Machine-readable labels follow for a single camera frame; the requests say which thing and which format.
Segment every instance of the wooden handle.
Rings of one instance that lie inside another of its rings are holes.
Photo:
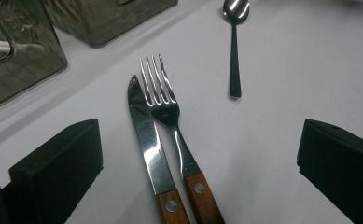
[[[161,207],[163,223],[166,224],[184,224],[190,223],[185,207],[181,202],[177,189],[157,195]]]
[[[184,176],[184,184],[197,223],[225,223],[202,172]]]

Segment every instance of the knife blade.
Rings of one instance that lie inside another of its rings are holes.
[[[164,223],[190,223],[136,76],[128,87],[128,105]]]

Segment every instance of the rivet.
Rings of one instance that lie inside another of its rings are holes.
[[[201,184],[201,183],[195,185],[195,191],[197,193],[203,194],[204,193],[204,185]]]
[[[167,202],[166,209],[169,212],[175,212],[177,210],[177,203],[175,201]]]

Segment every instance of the fork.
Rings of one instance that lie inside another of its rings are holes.
[[[154,119],[163,125],[172,136],[173,143],[177,149],[177,158],[180,162],[180,172],[183,177],[184,187],[197,223],[225,223],[216,205],[213,192],[210,190],[203,172],[190,153],[180,132],[178,127],[180,109],[160,54],[159,59],[162,78],[160,78],[153,55],[151,58],[152,63],[146,57],[147,72],[145,71],[143,60],[140,58],[144,83],[143,89],[147,105]]]

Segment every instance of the fork tines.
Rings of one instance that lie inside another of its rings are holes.
[[[161,103],[175,103],[175,95],[172,87],[170,86],[169,78],[167,77],[167,73],[163,65],[163,59],[160,54],[159,60],[161,63],[161,76],[158,73],[157,64],[153,55],[151,56],[152,63],[149,61],[149,58],[146,57],[146,71],[143,60],[140,58],[140,68],[144,82],[144,95],[149,106],[160,105]]]

